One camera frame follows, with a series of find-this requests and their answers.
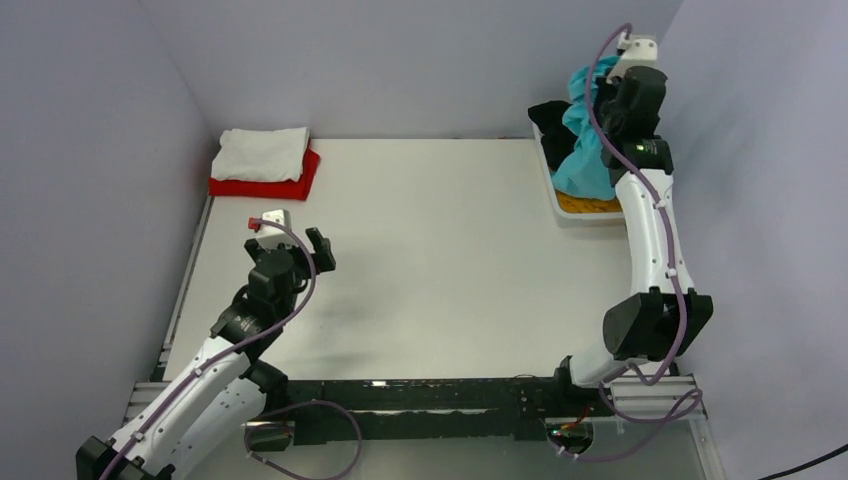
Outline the teal t shirt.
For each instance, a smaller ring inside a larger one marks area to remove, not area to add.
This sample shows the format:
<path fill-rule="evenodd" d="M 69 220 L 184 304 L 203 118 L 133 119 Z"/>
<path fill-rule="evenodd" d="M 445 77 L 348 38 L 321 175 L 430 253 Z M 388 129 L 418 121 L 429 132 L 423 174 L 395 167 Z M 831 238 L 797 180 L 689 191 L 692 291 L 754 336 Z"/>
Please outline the teal t shirt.
<path fill-rule="evenodd" d="M 576 71 L 568 83 L 571 105 L 565 110 L 561 123 L 576 136 L 572 151 L 551 175 L 554 188 L 566 195 L 610 201 L 615 190 L 610 185 L 608 170 L 602 158 L 602 143 L 592 126 L 585 102 L 585 85 L 589 67 Z"/>

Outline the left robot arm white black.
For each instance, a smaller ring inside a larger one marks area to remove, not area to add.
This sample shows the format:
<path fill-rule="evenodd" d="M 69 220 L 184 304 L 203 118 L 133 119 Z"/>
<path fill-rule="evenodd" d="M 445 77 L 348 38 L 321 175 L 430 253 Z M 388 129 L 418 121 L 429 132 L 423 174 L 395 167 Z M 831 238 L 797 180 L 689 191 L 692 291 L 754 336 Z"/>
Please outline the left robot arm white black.
<path fill-rule="evenodd" d="M 331 242 L 309 228 L 300 239 L 271 220 L 250 218 L 248 281 L 219 315 L 194 359 L 109 439 L 90 437 L 75 455 L 79 479 L 182 479 L 211 437 L 254 416 L 279 417 L 286 376 L 260 361 L 305 307 L 318 275 L 335 269 Z"/>

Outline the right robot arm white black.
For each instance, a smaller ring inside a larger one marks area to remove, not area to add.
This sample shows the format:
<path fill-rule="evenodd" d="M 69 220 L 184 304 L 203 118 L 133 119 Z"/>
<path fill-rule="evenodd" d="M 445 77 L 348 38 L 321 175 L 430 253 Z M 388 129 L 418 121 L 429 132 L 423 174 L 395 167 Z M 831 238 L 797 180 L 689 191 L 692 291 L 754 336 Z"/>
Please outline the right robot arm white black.
<path fill-rule="evenodd" d="M 551 388 L 557 411 L 574 415 L 588 387 L 632 365 L 668 366 L 686 352 L 711 318 L 711 296 L 699 294 L 687 271 L 673 212 L 673 161 L 656 134 L 667 77 L 633 66 L 595 81 L 593 114 L 602 131 L 601 159 L 622 208 L 631 256 L 630 295 L 611 307 L 602 335 L 567 360 L 570 377 Z"/>

